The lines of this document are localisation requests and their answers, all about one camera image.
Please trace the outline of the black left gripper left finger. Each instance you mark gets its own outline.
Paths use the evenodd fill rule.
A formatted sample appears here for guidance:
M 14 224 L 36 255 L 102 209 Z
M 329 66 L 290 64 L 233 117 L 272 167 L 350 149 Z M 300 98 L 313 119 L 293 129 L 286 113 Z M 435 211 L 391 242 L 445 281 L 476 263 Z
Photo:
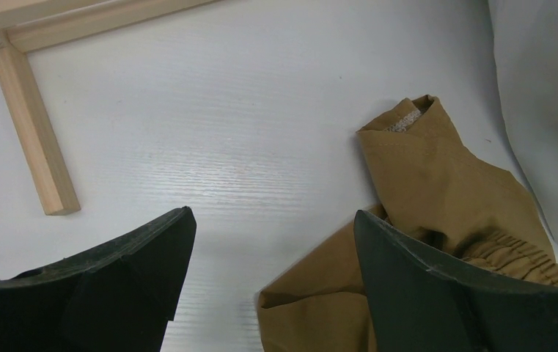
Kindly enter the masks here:
M 159 351 L 197 229 L 188 207 L 0 279 L 0 351 Z

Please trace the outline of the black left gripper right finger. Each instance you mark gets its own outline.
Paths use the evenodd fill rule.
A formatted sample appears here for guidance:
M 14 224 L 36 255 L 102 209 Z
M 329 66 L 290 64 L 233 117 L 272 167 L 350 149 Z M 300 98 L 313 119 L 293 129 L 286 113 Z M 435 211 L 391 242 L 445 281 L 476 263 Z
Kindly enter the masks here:
M 558 351 L 558 287 L 477 268 L 365 210 L 353 231 L 380 351 Z

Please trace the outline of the khaki brown shorts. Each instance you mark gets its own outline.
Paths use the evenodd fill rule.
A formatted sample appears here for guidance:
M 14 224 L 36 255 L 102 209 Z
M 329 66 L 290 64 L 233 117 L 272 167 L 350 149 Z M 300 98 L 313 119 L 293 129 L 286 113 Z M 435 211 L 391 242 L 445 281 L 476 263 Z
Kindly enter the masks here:
M 404 99 L 357 136 L 379 200 L 366 211 L 477 268 L 558 287 L 558 263 L 529 192 L 463 145 L 438 98 Z M 354 219 L 260 292 L 265 351 L 380 351 L 353 226 Z

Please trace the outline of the white shorts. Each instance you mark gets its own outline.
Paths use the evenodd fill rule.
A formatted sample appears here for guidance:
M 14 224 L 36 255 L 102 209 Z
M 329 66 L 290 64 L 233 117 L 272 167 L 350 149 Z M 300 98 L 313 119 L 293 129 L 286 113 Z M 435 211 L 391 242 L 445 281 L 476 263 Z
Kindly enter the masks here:
M 490 1 L 507 137 L 558 244 L 558 1 Z

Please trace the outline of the wooden clothes rack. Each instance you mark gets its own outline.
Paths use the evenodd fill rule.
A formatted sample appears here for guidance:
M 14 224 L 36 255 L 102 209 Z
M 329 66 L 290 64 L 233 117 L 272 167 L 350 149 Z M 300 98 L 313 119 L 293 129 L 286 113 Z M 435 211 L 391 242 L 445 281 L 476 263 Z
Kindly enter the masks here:
M 180 1 L 0 1 L 0 87 L 48 216 L 81 209 L 28 53 L 205 5 Z

